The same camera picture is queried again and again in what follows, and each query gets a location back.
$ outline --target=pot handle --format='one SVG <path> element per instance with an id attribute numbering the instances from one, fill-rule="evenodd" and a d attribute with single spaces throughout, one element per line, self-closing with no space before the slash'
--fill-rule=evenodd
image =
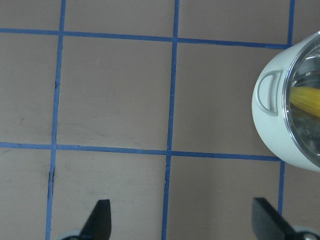
<path id="1" fill-rule="evenodd" d="M 272 117 L 278 116 L 277 93 L 278 93 L 278 86 L 279 86 L 281 74 L 282 74 L 282 70 L 274 70 L 274 71 L 269 71 L 269 72 L 261 75 L 257 80 L 256 88 L 254 90 L 254 98 L 257 102 L 257 106 L 263 112 L 265 112 L 266 114 L 268 114 L 269 116 L 272 116 Z M 269 88 L 269 90 L 270 90 L 269 97 L 271 98 L 270 100 L 272 102 L 271 109 L 268 109 L 263 105 L 263 103 L 261 102 L 261 99 L 260 99 L 260 94 L 259 94 L 261 83 L 263 82 L 263 80 L 266 77 L 269 77 L 269 76 L 272 76 L 272 80 L 271 80 L 270 84 L 273 84 L 273 86 L 275 87 L 275 88 L 273 88 L 273 87 L 271 88 L 271 89 L 274 89 L 273 91 L 270 90 L 270 88 Z"/>

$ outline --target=beige floor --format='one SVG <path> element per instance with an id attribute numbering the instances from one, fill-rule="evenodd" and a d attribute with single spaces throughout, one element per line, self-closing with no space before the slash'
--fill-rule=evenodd
<path id="1" fill-rule="evenodd" d="M 320 29 L 318 0 L 62 3 L 0 1 L 1 240 L 54 240 L 99 199 L 111 240 L 255 239 L 253 197 L 320 231 L 320 174 L 283 172 L 251 116 L 264 66 Z"/>

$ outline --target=glass lid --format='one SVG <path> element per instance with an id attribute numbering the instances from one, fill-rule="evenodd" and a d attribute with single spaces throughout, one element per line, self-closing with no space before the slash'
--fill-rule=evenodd
<path id="1" fill-rule="evenodd" d="M 320 167 L 320 35 L 293 61 L 283 88 L 287 129 L 299 150 Z"/>

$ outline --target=yellow pasta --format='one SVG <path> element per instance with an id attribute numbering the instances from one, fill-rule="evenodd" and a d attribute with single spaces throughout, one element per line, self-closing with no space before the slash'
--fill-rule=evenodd
<path id="1" fill-rule="evenodd" d="M 320 89 L 308 86 L 292 87 L 290 102 L 297 108 L 320 118 Z"/>

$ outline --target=grid line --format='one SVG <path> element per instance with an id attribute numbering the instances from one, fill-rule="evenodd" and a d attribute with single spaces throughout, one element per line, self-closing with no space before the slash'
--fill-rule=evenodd
<path id="1" fill-rule="evenodd" d="M 174 16 L 173 16 L 173 33 L 172 33 L 173 37 L 172 37 L 172 56 L 171 56 L 169 119 L 168 119 L 168 134 L 167 134 L 167 144 L 166 144 L 166 150 L 170 154 L 168 154 L 165 159 L 161 240 L 167 239 L 170 171 L 171 171 L 171 156 L 172 156 L 171 150 L 172 150 L 173 129 L 174 129 L 175 92 L 176 92 L 179 6 L 180 6 L 180 0 L 175 0 L 174 1 Z"/>
<path id="2" fill-rule="evenodd" d="M 287 40 L 287 45 L 289 47 L 292 46 L 292 38 L 294 33 L 295 5 L 296 5 L 296 0 L 290 0 L 288 40 Z"/>
<path id="3" fill-rule="evenodd" d="M 52 146 L 49 144 L 0 142 L 0 148 L 51 150 L 51 147 Z M 161 156 L 171 155 L 171 156 L 177 156 L 177 157 L 239 159 L 239 160 L 256 160 L 256 161 L 269 161 L 269 162 L 281 161 L 277 156 L 266 156 L 266 155 L 234 154 L 234 153 L 219 153 L 219 152 L 196 152 L 196 151 L 172 151 L 172 150 L 168 151 L 168 150 L 157 150 L 157 149 L 138 149 L 138 148 L 109 147 L 109 146 L 57 144 L 56 150 L 161 155 Z"/>
<path id="4" fill-rule="evenodd" d="M 286 163 L 280 161 L 280 177 L 279 177 L 279 191 L 278 191 L 278 212 L 282 215 L 284 205 L 284 187 L 285 187 L 285 170 Z"/>
<path id="5" fill-rule="evenodd" d="M 65 15 L 66 15 L 66 0 L 61 0 L 60 21 L 59 21 L 60 33 L 63 32 L 65 28 Z M 55 86 L 54 86 L 54 96 L 53 96 L 51 157 L 50 157 L 50 171 L 49 171 L 49 180 L 48 180 L 48 196 L 47 196 L 47 205 L 46 205 L 45 240 L 50 240 L 50 237 L 51 237 L 52 205 L 53 205 L 53 194 L 54 194 L 54 174 L 55 174 L 56 154 L 57 154 L 58 107 L 59 107 L 59 96 L 60 96 L 63 44 L 64 44 L 64 35 L 59 34 L 57 56 L 56 56 Z"/>
<path id="6" fill-rule="evenodd" d="M 1 27 L 0 27 L 0 33 L 55 35 L 55 36 L 63 35 L 68 37 L 126 39 L 126 40 L 140 40 L 140 41 L 152 41 L 152 42 L 186 43 L 186 44 L 209 44 L 209 45 L 222 45 L 222 46 L 241 46 L 241 47 L 248 47 L 248 48 L 267 48 L 267 49 L 287 49 L 292 45 L 292 44 L 275 44 L 275 43 L 264 43 L 264 42 L 183 38 L 178 36 L 166 37 L 166 36 L 148 36 L 148 35 L 114 34 L 114 33 L 64 31 L 64 30 L 55 31 L 55 30 L 1 28 Z"/>

